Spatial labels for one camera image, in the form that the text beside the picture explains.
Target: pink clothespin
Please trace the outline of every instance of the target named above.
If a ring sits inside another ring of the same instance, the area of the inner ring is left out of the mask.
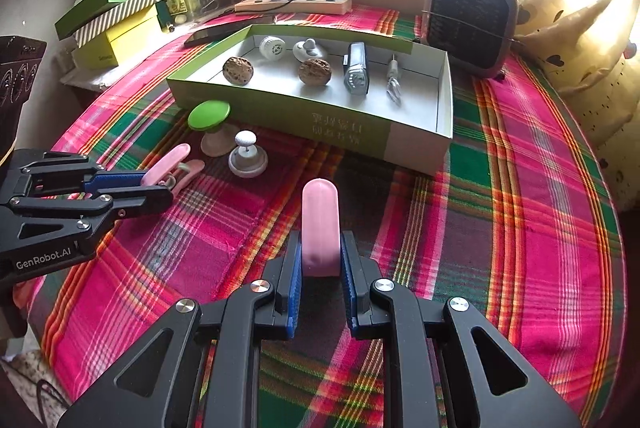
[[[142,178],[140,186],[164,184],[174,196],[177,196],[204,168],[204,161],[199,159],[182,162],[190,152],[191,147],[186,143],[174,147],[149,169]]]

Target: smartphone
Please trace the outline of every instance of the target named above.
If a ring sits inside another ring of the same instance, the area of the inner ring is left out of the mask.
[[[263,15],[261,17],[246,18],[245,20],[236,20],[235,22],[209,26],[208,28],[203,28],[193,33],[185,41],[184,46],[194,47],[208,44],[209,42],[217,42],[240,30],[244,30],[247,26],[254,24],[273,24],[274,22],[275,15]]]

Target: cardboard box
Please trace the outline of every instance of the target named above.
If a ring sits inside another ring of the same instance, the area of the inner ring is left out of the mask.
[[[58,38],[62,40],[74,34],[98,15],[128,0],[82,0],[56,22]]]
[[[108,12],[94,18],[94,20],[74,33],[76,44],[78,44],[78,47],[84,46],[100,33],[104,33],[126,18],[146,10],[159,1],[163,0],[128,0],[117,5],[115,8],[111,8]]]
[[[99,34],[73,52],[76,65],[84,69],[115,67],[146,47],[162,33],[158,12],[152,6]]]
[[[278,36],[287,53],[268,62],[258,47]],[[300,63],[292,47],[315,38],[328,52],[332,78],[313,87],[298,78]],[[344,87],[342,58],[352,42],[364,42],[369,62],[369,93],[351,95]],[[222,66],[242,56],[254,66],[245,86],[230,84]],[[401,68],[402,103],[386,94],[392,56]],[[254,25],[210,46],[167,78],[175,101],[193,109],[206,100],[231,105],[230,117],[252,125],[347,148],[426,174],[442,166],[453,137],[452,87],[445,51],[399,38],[358,31],[283,24]]]

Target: striped box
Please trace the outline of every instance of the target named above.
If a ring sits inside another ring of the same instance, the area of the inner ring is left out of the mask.
[[[100,15],[100,17],[95,18],[76,31],[74,37],[76,38],[78,47],[84,46],[100,33],[104,33],[109,28],[122,22],[125,18],[153,6],[156,2],[160,1],[163,0],[128,0],[117,5],[115,8],[110,9],[105,14]]]

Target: yellow box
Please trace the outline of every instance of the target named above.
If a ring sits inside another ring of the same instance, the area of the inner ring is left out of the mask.
[[[100,33],[73,52],[76,65],[104,69],[127,61],[162,33],[157,15],[156,7],[152,6]]]

